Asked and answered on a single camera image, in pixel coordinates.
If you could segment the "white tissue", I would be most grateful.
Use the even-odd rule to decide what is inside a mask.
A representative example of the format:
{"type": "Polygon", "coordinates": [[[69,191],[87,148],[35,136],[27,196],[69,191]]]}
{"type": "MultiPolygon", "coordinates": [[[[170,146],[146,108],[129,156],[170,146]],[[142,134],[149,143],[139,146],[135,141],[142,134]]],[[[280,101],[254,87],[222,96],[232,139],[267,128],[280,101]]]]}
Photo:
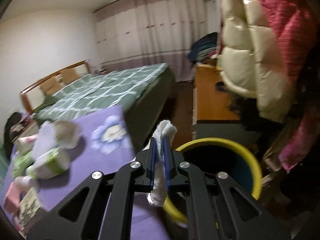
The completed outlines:
{"type": "Polygon", "coordinates": [[[170,146],[174,140],[177,128],[169,120],[162,120],[156,127],[152,137],[156,140],[157,153],[155,162],[155,177],[153,190],[148,194],[147,200],[151,206],[162,207],[167,197],[165,182],[164,150],[162,141],[169,138],[170,146]]]}

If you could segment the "green plastic bag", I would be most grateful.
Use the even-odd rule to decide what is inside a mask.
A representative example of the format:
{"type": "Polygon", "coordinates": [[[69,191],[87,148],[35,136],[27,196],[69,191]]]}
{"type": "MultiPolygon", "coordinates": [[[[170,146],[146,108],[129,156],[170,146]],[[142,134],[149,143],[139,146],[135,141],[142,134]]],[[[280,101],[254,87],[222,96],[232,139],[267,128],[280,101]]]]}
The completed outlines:
{"type": "Polygon", "coordinates": [[[13,159],[13,166],[11,175],[13,178],[22,177],[26,175],[26,169],[34,162],[32,151],[25,154],[16,154],[13,159]]]}

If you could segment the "yellow rimmed trash bin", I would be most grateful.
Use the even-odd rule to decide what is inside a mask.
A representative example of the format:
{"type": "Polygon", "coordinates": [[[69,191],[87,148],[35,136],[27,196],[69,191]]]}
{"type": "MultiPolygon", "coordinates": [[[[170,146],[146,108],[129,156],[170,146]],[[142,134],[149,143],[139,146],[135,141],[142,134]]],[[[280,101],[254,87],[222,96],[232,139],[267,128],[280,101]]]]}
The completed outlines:
{"type": "Polygon", "coordinates": [[[171,149],[169,139],[162,139],[165,181],[168,195],[163,209],[166,219],[182,228],[188,225],[184,192],[189,179],[180,173],[179,164],[186,161],[197,166],[207,178],[226,172],[256,200],[262,191],[262,171],[256,157],[244,146],[223,138],[192,140],[176,150],[171,149]]]}

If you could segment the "purple floral blanket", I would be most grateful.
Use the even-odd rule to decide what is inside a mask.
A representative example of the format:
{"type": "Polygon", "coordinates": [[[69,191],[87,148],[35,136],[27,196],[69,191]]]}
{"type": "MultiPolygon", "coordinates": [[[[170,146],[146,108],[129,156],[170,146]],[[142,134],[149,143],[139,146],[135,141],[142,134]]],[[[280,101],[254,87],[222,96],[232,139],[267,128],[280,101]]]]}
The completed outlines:
{"type": "MultiPolygon", "coordinates": [[[[1,239],[27,239],[29,230],[93,172],[111,174],[135,161],[136,154],[120,107],[108,107],[71,122],[81,127],[78,145],[70,150],[56,146],[63,148],[69,155],[70,168],[48,180],[35,179],[41,208],[24,228],[20,226],[19,203],[26,193],[21,192],[14,184],[15,178],[11,175],[12,161],[1,196],[1,239]]],[[[168,237],[145,192],[135,192],[130,239],[168,237]]]]}

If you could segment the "green white plastic bottle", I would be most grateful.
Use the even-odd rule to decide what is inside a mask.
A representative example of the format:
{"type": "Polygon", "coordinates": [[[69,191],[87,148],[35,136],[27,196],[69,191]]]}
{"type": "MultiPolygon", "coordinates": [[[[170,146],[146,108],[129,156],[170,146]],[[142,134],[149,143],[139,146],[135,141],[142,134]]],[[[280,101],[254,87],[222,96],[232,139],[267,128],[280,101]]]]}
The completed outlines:
{"type": "Polygon", "coordinates": [[[48,180],[66,172],[70,165],[67,152],[63,148],[56,147],[39,156],[26,168],[25,174],[34,179],[48,180]]]}

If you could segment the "white textured packaging sheet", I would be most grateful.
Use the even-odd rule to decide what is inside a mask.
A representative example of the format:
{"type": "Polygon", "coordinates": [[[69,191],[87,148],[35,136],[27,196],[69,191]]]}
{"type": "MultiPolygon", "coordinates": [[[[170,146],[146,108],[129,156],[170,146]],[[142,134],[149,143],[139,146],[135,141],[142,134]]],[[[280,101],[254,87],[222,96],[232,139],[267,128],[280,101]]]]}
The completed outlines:
{"type": "Polygon", "coordinates": [[[53,122],[45,121],[37,133],[31,156],[35,160],[57,146],[53,122]]]}

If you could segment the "printed paper package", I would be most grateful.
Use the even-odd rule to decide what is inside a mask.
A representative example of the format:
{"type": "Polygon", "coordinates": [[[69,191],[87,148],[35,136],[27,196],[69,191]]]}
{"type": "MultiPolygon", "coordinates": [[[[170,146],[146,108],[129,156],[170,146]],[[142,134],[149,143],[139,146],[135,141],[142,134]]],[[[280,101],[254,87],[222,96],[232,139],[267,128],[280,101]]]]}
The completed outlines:
{"type": "Polygon", "coordinates": [[[26,227],[30,220],[35,216],[38,209],[41,208],[41,202],[37,195],[37,190],[32,187],[19,203],[20,214],[19,221],[21,227],[26,227]]]}

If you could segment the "white labelled bottle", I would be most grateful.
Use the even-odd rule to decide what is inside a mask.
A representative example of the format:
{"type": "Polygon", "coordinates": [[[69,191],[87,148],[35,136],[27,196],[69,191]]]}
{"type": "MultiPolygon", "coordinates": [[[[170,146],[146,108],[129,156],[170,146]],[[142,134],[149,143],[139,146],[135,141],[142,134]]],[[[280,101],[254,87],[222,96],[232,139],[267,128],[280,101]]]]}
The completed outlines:
{"type": "Polygon", "coordinates": [[[31,176],[22,176],[14,179],[15,186],[21,191],[27,193],[30,189],[38,189],[37,181],[31,176]]]}

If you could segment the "bed with green plaid duvet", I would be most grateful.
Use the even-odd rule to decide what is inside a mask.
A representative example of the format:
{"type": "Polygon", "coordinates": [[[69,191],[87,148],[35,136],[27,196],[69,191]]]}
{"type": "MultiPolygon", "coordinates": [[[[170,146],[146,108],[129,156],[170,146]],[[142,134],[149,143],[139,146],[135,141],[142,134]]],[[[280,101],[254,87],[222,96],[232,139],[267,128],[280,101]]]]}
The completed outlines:
{"type": "Polygon", "coordinates": [[[48,96],[35,109],[35,119],[41,125],[120,106],[133,147],[138,151],[154,128],[174,83],[174,74],[167,63],[105,75],[86,74],[48,96]]]}

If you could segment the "wooden dresser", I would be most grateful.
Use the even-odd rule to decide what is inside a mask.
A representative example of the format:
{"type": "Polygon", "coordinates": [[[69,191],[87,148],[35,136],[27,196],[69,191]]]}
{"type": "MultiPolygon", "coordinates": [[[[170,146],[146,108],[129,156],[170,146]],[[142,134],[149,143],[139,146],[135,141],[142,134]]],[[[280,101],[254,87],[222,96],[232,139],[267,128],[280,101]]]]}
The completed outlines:
{"type": "Polygon", "coordinates": [[[236,140],[240,118],[228,109],[229,94],[216,88],[220,71],[209,65],[195,68],[193,89],[193,139],[208,137],[236,140]]]}

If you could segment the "paper cup with strawberry print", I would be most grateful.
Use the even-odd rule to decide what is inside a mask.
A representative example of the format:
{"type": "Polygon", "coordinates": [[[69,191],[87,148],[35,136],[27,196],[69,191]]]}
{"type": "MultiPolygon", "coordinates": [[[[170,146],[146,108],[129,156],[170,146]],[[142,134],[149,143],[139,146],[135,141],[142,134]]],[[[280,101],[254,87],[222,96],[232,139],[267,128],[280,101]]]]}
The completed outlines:
{"type": "Polygon", "coordinates": [[[37,139],[37,134],[28,137],[21,137],[16,140],[16,149],[20,155],[30,152],[37,139]]]}

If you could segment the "dark clothes pile on nightstand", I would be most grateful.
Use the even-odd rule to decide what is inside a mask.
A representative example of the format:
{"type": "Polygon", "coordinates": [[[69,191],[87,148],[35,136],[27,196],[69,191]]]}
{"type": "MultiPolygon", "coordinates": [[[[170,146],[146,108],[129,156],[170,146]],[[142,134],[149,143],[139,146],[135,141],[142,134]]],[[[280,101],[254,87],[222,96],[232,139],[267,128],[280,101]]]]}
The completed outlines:
{"type": "Polygon", "coordinates": [[[3,147],[7,158],[10,158],[14,141],[24,132],[34,120],[29,114],[14,112],[7,119],[4,127],[3,147]]]}

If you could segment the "white puffer jacket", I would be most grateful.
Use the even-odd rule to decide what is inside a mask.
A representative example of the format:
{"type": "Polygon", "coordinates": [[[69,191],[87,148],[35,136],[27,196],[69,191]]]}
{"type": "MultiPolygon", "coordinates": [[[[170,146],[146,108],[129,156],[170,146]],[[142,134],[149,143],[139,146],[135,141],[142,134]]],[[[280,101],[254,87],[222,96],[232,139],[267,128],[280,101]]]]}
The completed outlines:
{"type": "Polygon", "coordinates": [[[223,82],[232,93],[255,99],[262,118],[283,122],[292,85],[259,0],[221,0],[221,15],[223,82]]]}

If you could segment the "clothes pile on dresser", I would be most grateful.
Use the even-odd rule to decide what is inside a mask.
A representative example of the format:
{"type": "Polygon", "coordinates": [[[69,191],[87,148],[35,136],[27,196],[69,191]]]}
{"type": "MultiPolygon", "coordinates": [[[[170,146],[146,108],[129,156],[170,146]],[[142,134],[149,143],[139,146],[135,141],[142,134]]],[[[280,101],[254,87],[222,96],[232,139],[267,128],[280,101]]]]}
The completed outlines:
{"type": "Polygon", "coordinates": [[[217,32],[212,32],[196,41],[190,49],[187,58],[190,62],[200,62],[200,59],[208,55],[217,48],[217,32]]]}

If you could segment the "pink striped curtain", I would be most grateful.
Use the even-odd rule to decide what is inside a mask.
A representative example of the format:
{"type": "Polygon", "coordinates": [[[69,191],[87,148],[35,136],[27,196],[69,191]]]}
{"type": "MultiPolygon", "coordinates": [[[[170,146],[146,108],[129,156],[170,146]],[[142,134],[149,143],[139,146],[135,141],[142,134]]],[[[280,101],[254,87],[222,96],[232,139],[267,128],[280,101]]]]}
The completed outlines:
{"type": "Polygon", "coordinates": [[[94,16],[102,67],[168,63],[176,81],[193,78],[187,55],[207,33],[204,0],[118,0],[94,16]]]}

